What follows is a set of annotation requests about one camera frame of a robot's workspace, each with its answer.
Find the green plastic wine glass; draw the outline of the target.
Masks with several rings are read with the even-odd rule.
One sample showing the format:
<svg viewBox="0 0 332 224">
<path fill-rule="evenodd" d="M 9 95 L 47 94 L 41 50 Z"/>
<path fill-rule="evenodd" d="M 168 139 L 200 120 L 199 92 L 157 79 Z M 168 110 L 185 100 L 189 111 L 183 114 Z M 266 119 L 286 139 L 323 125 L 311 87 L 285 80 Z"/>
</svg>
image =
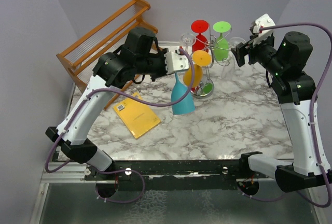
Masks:
<svg viewBox="0 0 332 224">
<path fill-rule="evenodd" d="M 228 58 L 229 54 L 229 44 L 225 37 L 231 30 L 231 24 L 227 21 L 218 21 L 213 25 L 213 30 L 219 33 L 213 46 L 213 54 L 217 62 L 222 62 Z"/>
</svg>

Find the orange plastic wine glass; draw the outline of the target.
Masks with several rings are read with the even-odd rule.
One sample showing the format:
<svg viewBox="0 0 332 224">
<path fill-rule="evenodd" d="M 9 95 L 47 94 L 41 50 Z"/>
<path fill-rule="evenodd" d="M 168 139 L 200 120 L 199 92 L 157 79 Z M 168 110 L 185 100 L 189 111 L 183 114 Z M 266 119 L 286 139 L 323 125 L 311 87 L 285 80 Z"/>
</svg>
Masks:
<svg viewBox="0 0 332 224">
<path fill-rule="evenodd" d="M 195 78 L 194 78 L 192 88 L 196 88 L 203 78 L 203 69 L 202 68 L 208 66 L 211 63 L 212 58 L 208 54 L 207 51 L 197 50 L 192 54 L 192 60 L 194 62 L 193 71 L 195 72 Z M 192 72 L 191 72 L 191 68 L 189 68 L 189 70 L 187 70 L 183 75 L 183 83 L 186 86 L 190 85 L 191 76 L 192 76 Z"/>
</svg>

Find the clear champagne flute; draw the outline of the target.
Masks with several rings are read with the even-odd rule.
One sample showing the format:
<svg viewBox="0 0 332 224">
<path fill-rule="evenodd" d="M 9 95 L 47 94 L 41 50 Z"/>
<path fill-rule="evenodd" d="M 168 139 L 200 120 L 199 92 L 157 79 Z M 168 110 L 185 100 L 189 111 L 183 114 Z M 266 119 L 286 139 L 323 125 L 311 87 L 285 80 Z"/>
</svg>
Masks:
<svg viewBox="0 0 332 224">
<path fill-rule="evenodd" d="M 188 48 L 192 47 L 196 42 L 196 37 L 192 33 L 184 33 L 180 37 L 180 43 L 185 47 L 185 51 L 188 52 Z"/>
<path fill-rule="evenodd" d="M 228 40 L 229 53 L 228 58 L 222 61 L 222 78 L 231 78 L 235 71 L 236 59 L 230 49 L 235 48 L 239 43 L 245 43 L 245 40 L 241 37 L 232 37 Z"/>
</svg>

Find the red plastic wine glass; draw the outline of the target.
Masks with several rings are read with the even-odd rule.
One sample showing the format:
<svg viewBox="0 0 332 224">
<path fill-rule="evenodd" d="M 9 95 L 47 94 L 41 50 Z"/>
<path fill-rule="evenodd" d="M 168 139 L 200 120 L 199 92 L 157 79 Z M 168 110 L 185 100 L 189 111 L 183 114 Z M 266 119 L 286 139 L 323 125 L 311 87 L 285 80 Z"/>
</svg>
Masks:
<svg viewBox="0 0 332 224">
<path fill-rule="evenodd" d="M 209 29 L 208 22 L 202 19 L 195 20 L 191 24 L 191 30 L 194 33 L 197 33 L 197 36 L 195 37 L 196 41 L 192 45 L 193 52 L 198 50 L 203 50 L 205 52 L 208 52 L 208 48 L 205 45 L 205 43 L 207 42 L 207 38 L 203 35 L 203 33 L 206 32 L 208 29 Z"/>
</svg>

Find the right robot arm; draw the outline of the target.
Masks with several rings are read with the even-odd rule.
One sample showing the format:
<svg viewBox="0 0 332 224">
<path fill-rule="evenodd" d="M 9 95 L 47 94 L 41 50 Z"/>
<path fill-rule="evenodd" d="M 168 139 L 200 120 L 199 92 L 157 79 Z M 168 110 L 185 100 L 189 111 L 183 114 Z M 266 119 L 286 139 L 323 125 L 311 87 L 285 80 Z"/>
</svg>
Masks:
<svg viewBox="0 0 332 224">
<path fill-rule="evenodd" d="M 285 162 L 267 157 L 259 151 L 241 155 L 239 174 L 250 178 L 256 172 L 273 178 L 283 192 L 322 186 L 324 177 L 331 180 L 331 168 L 325 158 L 315 154 L 311 127 L 317 120 L 310 114 L 310 103 L 316 89 L 315 82 L 303 68 L 313 50 L 310 38 L 301 32 L 285 34 L 278 49 L 274 36 L 260 43 L 251 40 L 231 49 L 239 67 L 248 56 L 250 65 L 259 63 L 272 76 L 271 87 L 278 102 L 291 140 L 294 160 Z"/>
</svg>

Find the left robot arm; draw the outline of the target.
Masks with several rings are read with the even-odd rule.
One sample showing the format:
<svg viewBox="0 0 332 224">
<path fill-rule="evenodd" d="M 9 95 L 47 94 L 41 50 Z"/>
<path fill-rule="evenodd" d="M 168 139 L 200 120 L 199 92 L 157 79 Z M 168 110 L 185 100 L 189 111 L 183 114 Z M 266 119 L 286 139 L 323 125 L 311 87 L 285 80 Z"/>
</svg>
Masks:
<svg viewBox="0 0 332 224">
<path fill-rule="evenodd" d="M 167 49 L 151 53 L 158 40 L 153 31 L 144 27 L 131 29 L 125 43 L 114 52 L 101 55 L 93 68 L 90 81 L 73 111 L 56 127 L 49 127 L 46 135 L 62 152 L 77 163 L 96 168 L 104 180 L 113 177 L 113 159 L 87 135 L 106 104 L 136 75 L 149 75 L 152 81 L 165 76 L 164 55 Z"/>
</svg>

